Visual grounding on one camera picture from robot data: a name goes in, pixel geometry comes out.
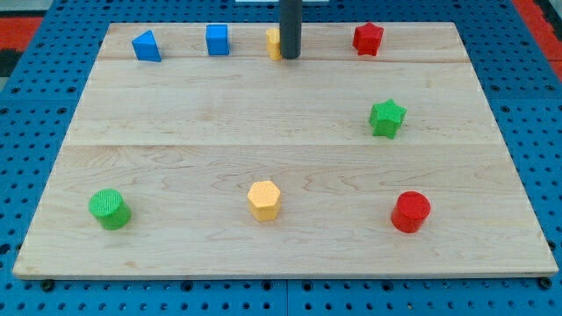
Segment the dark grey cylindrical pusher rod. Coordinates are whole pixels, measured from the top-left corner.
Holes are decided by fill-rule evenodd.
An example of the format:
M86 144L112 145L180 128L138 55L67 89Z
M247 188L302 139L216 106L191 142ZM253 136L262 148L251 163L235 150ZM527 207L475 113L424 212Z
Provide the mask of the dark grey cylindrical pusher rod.
M280 53L287 59L297 59L301 51L302 1L279 1Z

